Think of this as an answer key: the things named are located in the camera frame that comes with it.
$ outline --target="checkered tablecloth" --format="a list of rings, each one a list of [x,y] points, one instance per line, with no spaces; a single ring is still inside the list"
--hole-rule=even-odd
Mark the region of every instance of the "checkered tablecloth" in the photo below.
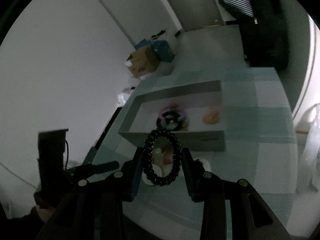
[[[241,60],[213,63],[208,55],[204,57],[202,67],[199,67],[197,57],[178,57],[170,76],[155,74],[141,81],[109,130],[93,164],[117,160],[122,165],[132,159],[135,147],[122,138],[118,130],[135,96],[221,80],[227,121],[226,151],[207,154],[205,158],[210,162],[212,172],[220,178],[234,182],[247,179],[286,225],[295,193],[298,151],[291,110],[279,77],[273,68],[249,68]],[[195,64],[197,67],[184,68],[187,62],[189,66]],[[100,180],[107,175],[95,175],[91,180]],[[139,209],[139,205],[135,208],[139,212],[145,212],[147,207],[188,228],[201,229],[203,203],[191,201],[182,176],[166,187],[141,183],[136,199],[144,205],[144,209]],[[139,224],[141,216],[136,217],[136,223]]]

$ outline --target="table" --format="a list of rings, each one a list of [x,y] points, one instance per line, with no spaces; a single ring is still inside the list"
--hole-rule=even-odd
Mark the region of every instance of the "table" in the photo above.
[[[117,160],[122,166],[132,159],[136,148],[117,131],[135,96],[221,80],[226,151],[192,154],[204,156],[212,172],[224,180],[247,179],[286,225],[297,178],[297,141],[287,97],[273,68],[249,68],[244,62],[237,27],[219,28],[183,34],[173,73],[164,77],[155,74],[141,81],[110,128],[93,164]],[[225,32],[224,37],[230,39],[217,40],[217,32]],[[89,181],[109,174],[92,176]],[[123,203],[123,207],[126,216],[161,239],[199,239],[203,203],[191,201],[182,176],[165,187],[141,182],[135,200]],[[227,205],[228,238],[229,213]]]

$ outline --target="cardboard box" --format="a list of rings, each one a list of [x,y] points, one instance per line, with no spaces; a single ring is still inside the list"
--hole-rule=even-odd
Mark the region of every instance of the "cardboard box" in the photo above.
[[[156,129],[159,110],[170,103],[177,103],[189,119],[187,131],[173,132],[182,147],[189,147],[194,152],[225,151],[226,120],[223,115],[220,81],[168,88],[135,97],[118,133],[133,145],[142,147],[151,130]],[[202,117],[208,107],[220,112],[218,123],[203,123]],[[159,138],[154,147],[167,142],[167,139]]]
[[[135,78],[157,70],[159,61],[150,46],[144,46],[131,53],[129,58],[132,66],[128,67]]]

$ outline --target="brown cardboard box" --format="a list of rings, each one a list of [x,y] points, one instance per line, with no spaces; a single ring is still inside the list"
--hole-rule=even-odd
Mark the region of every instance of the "brown cardboard box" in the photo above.
[[[130,54],[127,59],[130,60],[132,66],[128,67],[135,78],[157,70],[159,61],[156,54],[150,46],[144,46]]]

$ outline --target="person's hand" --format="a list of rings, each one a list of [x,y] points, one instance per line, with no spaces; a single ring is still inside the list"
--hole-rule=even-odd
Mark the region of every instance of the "person's hand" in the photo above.
[[[36,205],[36,210],[38,212],[38,215],[42,222],[46,223],[51,215],[55,212],[55,208],[49,207],[49,208],[40,208],[38,205]]]

